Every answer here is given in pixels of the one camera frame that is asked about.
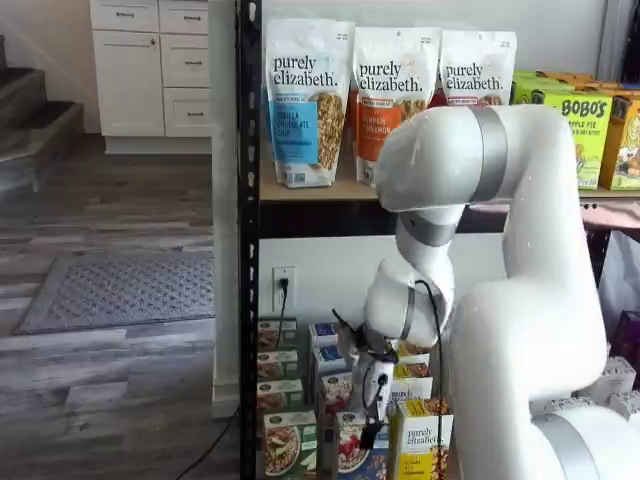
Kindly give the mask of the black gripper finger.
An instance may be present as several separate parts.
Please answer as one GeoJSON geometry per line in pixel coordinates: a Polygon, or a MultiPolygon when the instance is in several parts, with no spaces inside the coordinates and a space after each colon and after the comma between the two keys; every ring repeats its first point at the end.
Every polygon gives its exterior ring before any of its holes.
{"type": "Polygon", "coordinates": [[[376,418],[366,418],[360,437],[360,448],[372,449],[381,428],[381,421],[378,421],[376,418]]]}

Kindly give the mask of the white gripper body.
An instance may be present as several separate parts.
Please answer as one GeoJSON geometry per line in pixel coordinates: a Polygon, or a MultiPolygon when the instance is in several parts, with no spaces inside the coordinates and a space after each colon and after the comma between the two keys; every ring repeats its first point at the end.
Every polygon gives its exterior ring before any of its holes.
{"type": "Polygon", "coordinates": [[[359,351],[353,361],[353,410],[366,426],[380,426],[391,399],[396,352],[359,351]]]}

